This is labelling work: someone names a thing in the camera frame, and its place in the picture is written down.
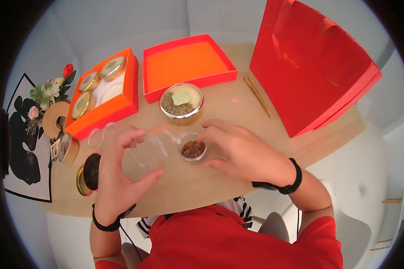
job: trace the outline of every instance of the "red box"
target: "red box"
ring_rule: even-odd
[[[237,79],[238,71],[209,35],[169,41],[143,51],[143,93],[148,103],[178,83],[199,88]]]
[[[127,59],[126,71],[124,72],[123,93],[98,105],[79,119],[72,119],[72,107],[81,95],[79,91],[81,81],[94,70],[100,73],[102,67],[109,62],[109,60],[121,55],[125,56]],[[75,139],[82,140],[86,138],[94,128],[102,129],[109,122],[119,121],[138,112],[138,64],[138,60],[132,50],[127,48],[109,57],[83,74],[76,85],[75,93],[70,102],[70,109],[66,118],[66,132],[72,134]]]
[[[336,23],[294,0],[268,0],[250,70],[290,137],[339,118],[382,73]]]

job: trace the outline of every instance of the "wrist strap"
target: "wrist strap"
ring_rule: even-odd
[[[136,204],[134,204],[126,212],[120,214],[117,217],[117,219],[114,221],[114,223],[112,223],[109,226],[103,226],[97,222],[96,216],[94,215],[94,204],[92,205],[92,207],[93,207],[93,222],[94,222],[94,225],[96,225],[97,229],[104,231],[104,232],[115,232],[116,230],[118,230],[120,228],[120,219],[127,217],[127,215],[136,207]]]
[[[287,185],[284,187],[279,187],[274,184],[268,183],[268,182],[256,182],[252,181],[252,185],[254,188],[260,188],[260,189],[268,189],[268,190],[278,190],[281,194],[291,194],[296,191],[296,189],[301,185],[302,181],[302,170],[299,167],[299,165],[296,163],[295,159],[290,158],[289,159],[293,165],[295,165],[296,169],[296,179],[293,185]]]

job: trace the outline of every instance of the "red shirt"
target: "red shirt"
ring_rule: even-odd
[[[343,268],[332,217],[313,221],[293,244],[243,223],[216,205],[161,216],[149,231],[151,253],[137,268]],[[102,261],[96,268],[120,267]]]

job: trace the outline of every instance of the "black and white artwork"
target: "black and white artwork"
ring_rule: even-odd
[[[40,124],[34,134],[26,133],[33,82],[24,73],[9,103],[9,175],[3,180],[7,192],[24,198],[51,202],[51,143]]]

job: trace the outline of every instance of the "red paper bag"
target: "red paper bag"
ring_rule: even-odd
[[[293,0],[268,0],[250,70],[290,137],[336,120],[382,74],[336,23]]]

